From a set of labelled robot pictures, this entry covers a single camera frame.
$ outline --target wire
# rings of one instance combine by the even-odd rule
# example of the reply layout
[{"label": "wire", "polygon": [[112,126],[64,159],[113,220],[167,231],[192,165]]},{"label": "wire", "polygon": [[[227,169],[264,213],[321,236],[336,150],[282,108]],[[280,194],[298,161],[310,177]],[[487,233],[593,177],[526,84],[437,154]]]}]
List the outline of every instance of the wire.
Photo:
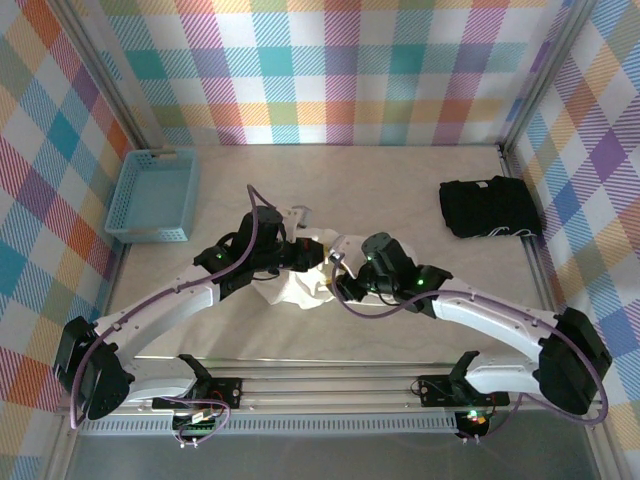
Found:
[{"label": "wire", "polygon": [[515,417],[516,412],[518,411],[518,409],[522,405],[523,397],[524,397],[523,393],[520,393],[518,395],[518,399],[516,400],[516,403],[514,403],[513,408],[511,410],[509,410],[509,413],[507,413],[507,416],[502,421],[502,423],[500,425],[498,425],[496,428],[494,428],[493,430],[487,432],[487,434],[484,436],[484,438],[487,438],[490,435],[494,435],[497,431],[502,430],[504,427],[506,427],[513,420],[513,417]]},{"label": "wire", "polygon": [[[220,432],[220,430],[222,430],[227,425],[227,423],[229,423],[229,419],[231,418],[231,407],[229,406],[229,404],[227,402],[224,402],[222,400],[214,400],[214,399],[191,400],[191,399],[179,398],[179,397],[160,397],[160,398],[162,398],[164,400],[168,400],[170,402],[184,403],[186,405],[200,405],[202,403],[206,403],[206,404],[209,404],[209,405],[219,405],[221,407],[224,407],[224,409],[227,412],[227,414],[225,415],[225,417],[222,420],[222,422],[220,422],[220,425],[218,427],[216,427],[216,429],[213,430],[212,432],[206,434],[204,437],[202,437],[202,438],[200,438],[198,440],[194,440],[193,441],[193,445],[196,446],[196,447],[198,445],[200,445],[201,443],[204,443],[207,440],[209,440],[216,433]],[[186,443],[186,441],[182,437],[182,432],[185,430],[185,428],[186,428],[186,425],[183,425],[182,427],[180,427],[180,429],[178,430],[178,434],[176,435],[176,438],[178,439],[178,441],[183,445]]]},{"label": "wire", "polygon": [[[222,400],[224,402],[224,397],[222,396],[222,394],[219,391],[214,390],[211,393],[213,393],[214,395],[217,395],[220,398],[220,400]],[[217,413],[217,415],[215,414],[215,411],[214,411],[214,416],[219,417],[220,415],[222,415],[223,412],[224,412],[224,407],[220,409],[220,411]]]},{"label": "wire", "polygon": [[436,385],[433,382],[430,382],[429,380],[424,380],[422,378],[417,378],[416,380],[413,381],[413,383],[409,386],[409,390],[411,390],[411,393],[413,393],[414,395],[420,396],[420,392],[416,391],[413,389],[413,386],[416,383],[426,383],[427,385],[431,385],[433,388],[435,388],[436,390],[438,390],[441,394],[449,397],[449,398],[454,398],[454,396],[450,393],[445,392],[444,390],[442,390],[440,387],[438,387],[438,385]]},{"label": "wire", "polygon": [[278,232],[280,232],[280,240],[282,241],[282,245],[280,246],[280,250],[284,246],[284,242],[287,241],[287,229],[284,228],[284,223],[280,223],[278,225]]},{"label": "wire", "polygon": [[89,364],[89,359],[93,352],[102,345],[105,339],[111,335],[113,332],[120,330],[122,325],[127,323],[131,317],[133,317],[139,311],[145,309],[149,305],[157,302],[161,298],[171,294],[171,293],[180,293],[185,288],[194,287],[196,285],[201,285],[203,283],[210,282],[211,280],[215,280],[216,278],[220,278],[228,273],[234,271],[237,267],[242,265],[244,261],[251,254],[251,250],[253,249],[256,238],[258,236],[258,206],[256,205],[256,197],[259,198],[265,205],[271,208],[275,208],[271,203],[269,203],[265,198],[258,193],[258,191],[253,187],[253,185],[247,185],[247,192],[249,194],[249,201],[251,202],[251,218],[252,218],[252,228],[251,228],[251,239],[249,240],[249,244],[247,248],[243,252],[243,254],[233,262],[228,267],[216,272],[212,275],[208,275],[199,280],[194,280],[192,282],[185,282],[181,285],[178,285],[175,290],[173,288],[167,288],[166,290],[162,290],[161,292],[156,293],[152,297],[147,298],[143,302],[139,303],[127,313],[125,313],[119,320],[116,320],[112,325],[109,326],[87,349],[82,360],[78,364],[78,368],[76,370],[76,374],[73,377],[73,383],[71,385],[71,398],[70,398],[70,406],[69,406],[69,423],[71,424],[71,428],[73,430],[77,429],[82,421],[85,418],[85,415],[82,414],[78,417],[78,394],[80,393],[80,385],[82,384],[82,379],[84,378],[85,370],[87,369],[87,365]]},{"label": "wire", "polygon": [[496,400],[496,394],[495,393],[491,394],[491,401],[493,402],[493,408],[491,409],[491,413],[489,413],[487,418],[492,418],[496,414],[496,407],[498,405],[497,405],[497,400]]},{"label": "wire", "polygon": [[274,280],[274,279],[278,278],[279,276],[280,276],[280,272],[278,272],[277,274],[274,274],[271,277],[267,277],[267,278],[253,277],[251,280],[255,280],[256,282],[268,282],[269,280]]},{"label": "wire", "polygon": [[400,305],[399,303],[389,303],[389,302],[387,302],[384,298],[382,298],[382,294],[380,292],[378,292],[378,298],[380,299],[380,301],[382,303],[384,303],[388,307],[397,307],[398,305]]},{"label": "wire", "polygon": [[226,243],[229,240],[233,240],[236,237],[237,233],[236,232],[229,232],[226,235],[223,235],[222,237],[220,237],[218,239],[218,241],[216,242],[216,245],[219,247],[222,247],[224,245],[226,245]]},{"label": "wire", "polygon": [[[334,285],[337,284],[336,281],[337,281],[337,277],[338,277],[338,269],[340,268],[340,263],[342,262],[343,258],[344,258],[344,254],[342,253],[335,260],[333,269],[331,271],[331,282]],[[431,290],[431,291],[428,291],[428,292],[420,293],[420,294],[414,296],[413,298],[410,298],[409,300],[406,300],[405,302],[401,303],[397,307],[394,307],[391,310],[387,310],[386,312],[375,313],[375,314],[365,314],[365,313],[358,312],[357,310],[354,310],[349,305],[347,305],[345,299],[342,297],[342,294],[340,293],[340,291],[338,289],[334,290],[334,295],[338,299],[338,302],[347,311],[351,312],[352,314],[356,315],[357,317],[365,318],[365,319],[372,319],[372,320],[388,317],[390,315],[393,315],[394,313],[397,313],[397,312],[399,312],[401,310],[404,310],[405,308],[409,307],[410,305],[413,305],[418,300],[422,300],[424,298],[432,298],[432,297],[441,297],[441,298],[444,298],[444,299],[447,299],[447,298],[450,298],[450,299],[454,299],[454,298],[469,299],[469,298],[472,298],[473,301],[476,304],[479,304],[481,306],[497,309],[498,311],[501,311],[502,313],[505,313],[507,315],[517,315],[519,318],[522,318],[525,321],[530,322],[533,327],[540,327],[543,330],[546,330],[547,332],[552,333],[553,335],[557,336],[558,338],[560,338],[560,340],[562,340],[564,343],[566,343],[567,346],[571,350],[573,350],[573,353],[576,354],[578,359],[580,359],[580,361],[583,363],[583,365],[585,366],[585,368],[589,372],[589,375],[591,375],[591,377],[593,378],[593,381],[596,384],[598,392],[600,392],[600,399],[602,401],[602,408],[598,412],[598,415],[597,415],[596,418],[585,419],[585,418],[582,418],[579,415],[574,415],[574,414],[565,412],[563,410],[560,410],[559,408],[556,408],[555,406],[549,404],[548,402],[543,402],[542,400],[538,400],[537,398],[529,395],[528,393],[521,393],[521,396],[524,396],[524,398],[527,398],[527,399],[531,400],[535,404],[537,404],[537,405],[539,405],[541,407],[544,407],[547,410],[550,410],[551,412],[556,413],[556,414],[558,414],[558,415],[560,415],[560,416],[562,416],[562,417],[564,417],[564,418],[566,418],[568,420],[571,420],[574,423],[577,423],[577,424],[580,424],[580,425],[585,425],[585,426],[593,426],[593,425],[598,425],[599,423],[602,423],[604,421],[604,419],[607,417],[608,413],[609,413],[609,399],[607,397],[607,392],[606,392],[606,390],[604,388],[604,385],[602,384],[602,380],[600,379],[600,376],[598,375],[598,372],[596,371],[596,369],[593,366],[593,364],[589,361],[587,356],[584,354],[584,352],[582,350],[580,350],[580,348],[575,344],[575,342],[573,340],[571,340],[569,337],[567,337],[560,330],[558,330],[557,328],[549,325],[544,320],[534,317],[533,315],[529,314],[528,312],[522,312],[522,311],[518,310],[515,307],[512,307],[510,305],[506,305],[506,304],[504,304],[502,302],[499,302],[499,301],[494,300],[492,298],[485,297],[483,295],[479,295],[479,294],[474,293],[474,292],[460,292],[460,291],[456,291],[456,290]]]}]

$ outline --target folded black garment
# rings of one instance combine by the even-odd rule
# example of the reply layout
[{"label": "folded black garment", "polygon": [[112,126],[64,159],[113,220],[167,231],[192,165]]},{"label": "folded black garment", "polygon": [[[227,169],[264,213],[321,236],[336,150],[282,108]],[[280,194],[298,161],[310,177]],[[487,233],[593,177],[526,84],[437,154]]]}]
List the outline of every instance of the folded black garment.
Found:
[{"label": "folded black garment", "polygon": [[456,237],[542,234],[529,190],[517,178],[441,183],[440,206]]}]

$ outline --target white tabletop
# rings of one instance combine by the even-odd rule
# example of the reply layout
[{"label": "white tabletop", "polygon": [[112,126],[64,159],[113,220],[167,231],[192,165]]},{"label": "white tabletop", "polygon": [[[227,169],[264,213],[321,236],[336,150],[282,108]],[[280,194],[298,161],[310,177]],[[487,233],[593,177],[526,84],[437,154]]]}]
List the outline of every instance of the white tabletop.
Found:
[{"label": "white tabletop", "polygon": [[[500,175],[493,147],[210,147],[199,149],[198,158],[202,176],[190,241],[133,245],[112,310],[160,288],[237,230],[250,210],[247,183],[276,205],[310,207],[310,226],[362,236],[386,231],[413,246],[420,263],[540,307],[518,238],[461,240],[442,219],[439,184]],[[142,355],[454,363],[464,351],[478,349],[508,350],[475,330],[409,312],[363,320],[336,302],[306,311],[269,306],[249,286],[159,337]]]}]

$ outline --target plaid wallpaper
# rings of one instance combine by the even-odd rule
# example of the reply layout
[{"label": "plaid wallpaper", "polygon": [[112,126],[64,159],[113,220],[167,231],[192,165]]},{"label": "plaid wallpaper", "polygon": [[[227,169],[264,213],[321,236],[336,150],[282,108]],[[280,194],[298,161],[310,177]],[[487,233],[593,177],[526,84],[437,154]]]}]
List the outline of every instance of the plaid wallpaper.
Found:
[{"label": "plaid wallpaper", "polygon": [[0,479],[35,478],[65,322],[97,318],[121,245],[102,226],[130,149],[45,0],[0,1]]},{"label": "plaid wallpaper", "polygon": [[429,145],[506,132],[571,0],[75,3],[162,142]]},{"label": "plaid wallpaper", "polygon": [[614,357],[611,418],[640,478],[640,2],[600,0],[517,149],[556,298]]}]

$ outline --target blue plastic basket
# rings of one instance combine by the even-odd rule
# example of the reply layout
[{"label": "blue plastic basket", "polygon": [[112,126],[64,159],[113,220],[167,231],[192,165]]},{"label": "blue plastic basket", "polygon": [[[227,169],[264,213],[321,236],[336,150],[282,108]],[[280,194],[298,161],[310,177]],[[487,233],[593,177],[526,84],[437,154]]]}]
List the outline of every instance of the blue plastic basket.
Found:
[{"label": "blue plastic basket", "polygon": [[123,243],[187,241],[199,172],[192,149],[129,152],[109,208],[106,232]]}]

